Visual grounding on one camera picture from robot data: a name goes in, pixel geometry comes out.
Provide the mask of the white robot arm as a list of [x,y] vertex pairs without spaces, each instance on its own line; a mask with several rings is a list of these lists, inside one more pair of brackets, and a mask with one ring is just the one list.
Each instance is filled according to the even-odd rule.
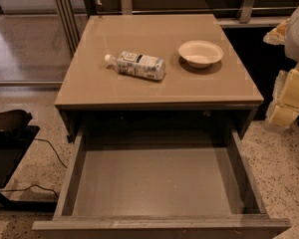
[[274,84],[273,101],[266,112],[272,128],[288,128],[299,117],[299,6],[292,15],[268,32],[263,41],[283,45],[287,58],[297,62],[289,72],[280,71]]

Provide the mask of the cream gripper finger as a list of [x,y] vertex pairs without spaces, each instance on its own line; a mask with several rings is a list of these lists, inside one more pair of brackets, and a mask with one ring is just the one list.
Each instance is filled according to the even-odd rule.
[[299,64],[289,72],[280,71],[275,80],[268,123],[288,128],[299,117]]
[[286,19],[281,22],[277,27],[264,36],[263,41],[270,45],[283,45],[289,21],[290,19]]

